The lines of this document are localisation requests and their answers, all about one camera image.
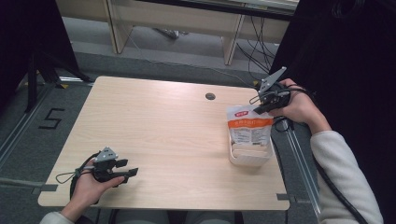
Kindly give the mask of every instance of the desk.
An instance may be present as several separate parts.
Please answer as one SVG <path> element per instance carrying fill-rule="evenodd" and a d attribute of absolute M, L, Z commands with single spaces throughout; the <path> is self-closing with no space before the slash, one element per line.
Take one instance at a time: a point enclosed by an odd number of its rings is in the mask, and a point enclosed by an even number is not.
<path fill-rule="evenodd" d="M 207 93 L 215 100 L 207 100 Z M 47 184 L 109 146 L 138 167 L 127 184 L 106 192 L 106 208 L 286 210 L 289 201 L 276 157 L 262 167 L 229 161 L 226 107 L 245 105 L 253 89 L 99 77 Z M 41 192 L 43 206 L 64 206 L 70 181 Z"/>
<path fill-rule="evenodd" d="M 179 30 L 190 33 L 221 36 L 224 48 L 225 64 L 231 64 L 235 41 L 237 38 L 257 40 L 257 36 L 249 17 L 223 11 L 207 10 L 194 7 L 181 7 L 182 2 L 172 1 L 174 6 L 165 0 L 57 0 L 62 16 L 93 21 L 106 21 L 109 26 L 113 51 L 122 53 L 128 36 L 134 26 L 146 26 Z M 190 1 L 226 7 L 241 7 L 246 11 L 256 11 L 256 15 L 265 17 L 270 8 L 278 8 L 282 13 L 292 15 L 298 4 L 297 0 L 254 1 L 254 0 L 205 0 Z M 256 27 L 261 27 L 261 18 L 255 17 Z M 279 44 L 288 21 L 265 19 L 263 41 Z"/>

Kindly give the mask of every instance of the gray pants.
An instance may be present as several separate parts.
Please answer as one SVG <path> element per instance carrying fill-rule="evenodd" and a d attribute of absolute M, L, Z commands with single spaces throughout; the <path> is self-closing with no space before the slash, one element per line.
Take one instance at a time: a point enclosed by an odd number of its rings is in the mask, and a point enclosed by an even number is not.
<path fill-rule="evenodd" d="M 169 224 L 164 210 L 120 210 L 117 224 Z M 233 212 L 190 211 L 185 224 L 234 224 Z"/>

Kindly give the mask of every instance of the wooden table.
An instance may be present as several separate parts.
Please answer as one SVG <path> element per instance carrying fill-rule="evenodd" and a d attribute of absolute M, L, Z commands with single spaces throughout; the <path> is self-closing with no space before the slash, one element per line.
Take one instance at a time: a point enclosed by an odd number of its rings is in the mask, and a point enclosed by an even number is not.
<path fill-rule="evenodd" d="M 216 95 L 207 100 L 207 93 Z M 91 154 L 109 146 L 128 159 L 137 176 L 110 189 L 99 202 L 107 208 L 287 210 L 276 157 L 262 167 L 229 161 L 226 107 L 245 105 L 253 89 L 99 77 L 83 106 L 47 184 L 74 171 Z M 69 201 L 70 181 L 41 192 L 43 206 Z"/>

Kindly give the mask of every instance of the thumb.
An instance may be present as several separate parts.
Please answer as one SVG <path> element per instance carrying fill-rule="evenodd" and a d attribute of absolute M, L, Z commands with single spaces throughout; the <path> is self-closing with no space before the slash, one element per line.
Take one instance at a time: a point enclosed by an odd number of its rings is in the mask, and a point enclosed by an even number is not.
<path fill-rule="evenodd" d="M 268 114 L 273 117 L 284 116 L 283 108 L 273 109 L 273 110 L 269 111 Z"/>
<path fill-rule="evenodd" d="M 110 188 L 116 187 L 117 185 L 122 183 L 122 181 L 124 181 L 124 179 L 125 179 L 124 176 L 118 176 L 118 177 L 108 180 L 107 182 L 104 182 L 103 185 L 105 186 L 106 189 L 110 189 Z"/>

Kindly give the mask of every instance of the finger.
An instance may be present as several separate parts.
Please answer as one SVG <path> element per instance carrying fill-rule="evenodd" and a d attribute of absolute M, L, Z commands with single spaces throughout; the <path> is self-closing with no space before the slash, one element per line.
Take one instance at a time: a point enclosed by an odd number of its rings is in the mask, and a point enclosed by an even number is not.
<path fill-rule="evenodd" d="M 279 81 L 280 84 L 284 85 L 284 86 L 289 86 L 289 85 L 293 85 L 296 84 L 293 80 L 291 80 L 290 78 L 286 78 L 283 79 L 281 81 Z"/>
<path fill-rule="evenodd" d="M 110 189 L 110 188 L 116 187 L 117 185 L 122 183 L 122 181 L 124 181 L 124 179 L 125 179 L 124 176 L 118 176 L 118 177 L 112 178 L 102 184 L 105 186 L 106 189 Z"/>
<path fill-rule="evenodd" d="M 91 166 L 91 165 L 93 165 L 94 162 L 95 162 L 95 159 L 92 159 L 92 160 L 88 161 L 86 165 Z"/>

